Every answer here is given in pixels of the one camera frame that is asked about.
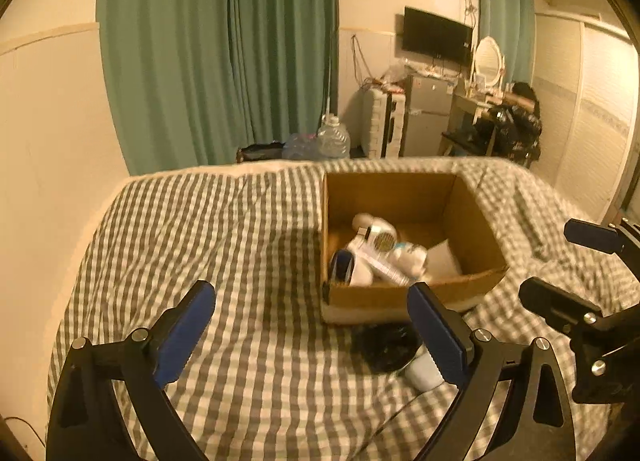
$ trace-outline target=open brown box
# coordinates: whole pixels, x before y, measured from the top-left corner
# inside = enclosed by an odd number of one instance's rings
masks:
[[[427,172],[330,172],[322,199],[322,317],[329,323],[407,320],[407,287],[328,280],[334,252],[353,239],[353,216],[366,212],[395,226],[400,241],[431,248],[449,239],[463,275],[430,288],[450,309],[475,305],[507,271],[505,258],[465,181]]]

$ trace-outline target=teal curtain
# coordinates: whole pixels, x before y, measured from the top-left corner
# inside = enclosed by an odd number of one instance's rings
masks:
[[[534,0],[480,0],[478,40],[491,36],[505,59],[504,82],[531,82],[536,33]]]
[[[107,94],[132,174],[228,164],[315,131],[337,0],[97,0]]]

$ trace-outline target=flat screen tv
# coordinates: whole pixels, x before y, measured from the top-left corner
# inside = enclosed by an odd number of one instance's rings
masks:
[[[469,66],[471,35],[470,26],[416,8],[404,8],[402,49],[405,51]]]

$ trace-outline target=metal bolt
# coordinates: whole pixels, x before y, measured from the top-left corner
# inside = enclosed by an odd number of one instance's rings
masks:
[[[587,323],[587,324],[593,324],[594,322],[596,322],[597,317],[595,316],[595,314],[589,312],[589,313],[585,313],[584,316],[582,317],[582,319]]]
[[[71,342],[71,346],[73,349],[82,349],[86,345],[86,338],[83,336],[79,336],[73,342]]]
[[[149,337],[149,332],[143,327],[136,329],[131,333],[131,339],[133,342],[144,342]]]
[[[591,366],[591,373],[593,373],[593,376],[602,376],[606,370],[607,364],[603,360],[596,360]]]
[[[551,347],[551,344],[549,343],[549,340],[547,340],[546,338],[538,337],[536,338],[536,346],[542,349],[543,351],[546,351]]]
[[[491,333],[489,333],[486,329],[476,329],[474,331],[474,336],[480,342],[489,342],[489,340],[491,340],[492,338]]]

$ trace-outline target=bed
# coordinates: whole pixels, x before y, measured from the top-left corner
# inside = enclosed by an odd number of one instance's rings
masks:
[[[178,382],[166,389],[210,459],[412,459],[456,394],[418,394],[401,373],[373,375],[351,352],[349,327],[321,321],[321,180],[328,170],[429,170],[460,174],[510,265],[473,310],[469,326],[503,341],[547,337],[568,390],[568,340],[517,297],[536,275],[600,305],[605,314],[640,298],[615,256],[565,242],[584,214],[527,170],[493,158],[273,162],[268,170],[205,168],[144,176],[117,195],[79,268],[54,344],[49,405],[72,340],[119,341],[153,324],[194,281],[217,290],[216,311]],[[153,452],[121,384],[116,393],[136,448]],[[500,385],[469,458],[485,449],[504,397]],[[609,408],[572,403],[578,459],[602,437]]]

